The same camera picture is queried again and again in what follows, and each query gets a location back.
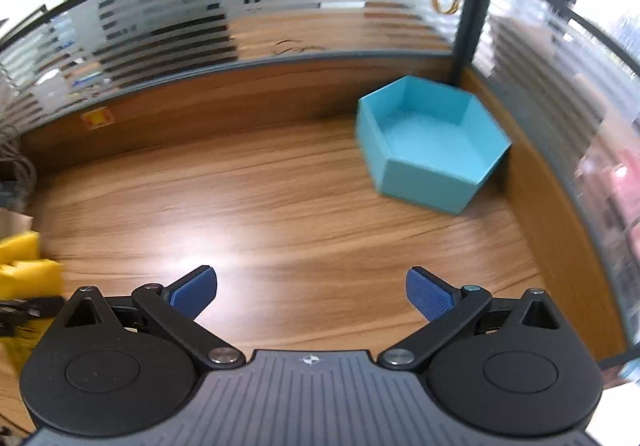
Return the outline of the yellow fabric shopping bag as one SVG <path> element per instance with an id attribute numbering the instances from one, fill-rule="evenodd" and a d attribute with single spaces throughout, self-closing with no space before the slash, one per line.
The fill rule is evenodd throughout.
<path id="1" fill-rule="evenodd" d="M 62 265 L 41 257 L 38 232 L 29 230 L 2 239 L 1 302 L 40 296 L 63 296 Z M 24 326 L 1 325 L 1 347 L 17 374 L 53 319 L 30 320 Z"/>

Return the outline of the brown paper bag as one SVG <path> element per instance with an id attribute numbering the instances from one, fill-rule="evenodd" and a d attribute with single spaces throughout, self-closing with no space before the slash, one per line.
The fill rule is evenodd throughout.
<path id="1" fill-rule="evenodd" d="M 32 217 L 6 208 L 0 209 L 0 238 L 8 238 L 32 229 Z"/>

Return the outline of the pink plastic bag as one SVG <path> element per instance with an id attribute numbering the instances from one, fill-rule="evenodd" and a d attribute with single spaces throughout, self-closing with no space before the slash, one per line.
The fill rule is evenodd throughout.
<path id="1" fill-rule="evenodd" d="M 599 189 L 614 212 L 630 250 L 639 257 L 639 134 L 619 114 L 598 126 L 576 175 Z"/>

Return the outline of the light blue cardboard box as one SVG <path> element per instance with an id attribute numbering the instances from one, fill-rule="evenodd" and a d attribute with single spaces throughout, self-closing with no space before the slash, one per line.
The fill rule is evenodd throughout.
<path id="1" fill-rule="evenodd" d="M 376 191 L 459 214 L 511 140 L 471 93 L 404 76 L 358 100 L 356 140 Z"/>

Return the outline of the red orange sticker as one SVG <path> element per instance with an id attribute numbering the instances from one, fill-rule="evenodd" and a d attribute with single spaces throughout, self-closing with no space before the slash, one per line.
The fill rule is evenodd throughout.
<path id="1" fill-rule="evenodd" d="M 98 128 L 105 128 L 115 122 L 115 118 L 107 107 L 100 107 L 85 111 L 80 115 L 81 121 L 88 130 L 93 131 Z"/>

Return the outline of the frosted glass partition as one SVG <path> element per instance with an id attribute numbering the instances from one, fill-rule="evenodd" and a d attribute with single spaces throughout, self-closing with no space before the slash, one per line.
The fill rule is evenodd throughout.
<path id="1" fill-rule="evenodd" d="M 601 121 L 639 134 L 639 59 L 564 0 L 66 0 L 1 41 L 1 125 L 42 172 L 350 116 L 404 76 L 470 86 L 511 146 L 504 195 L 599 355 L 639 341 L 639 258 L 577 176 Z M 80 115 L 107 107 L 90 131 Z"/>

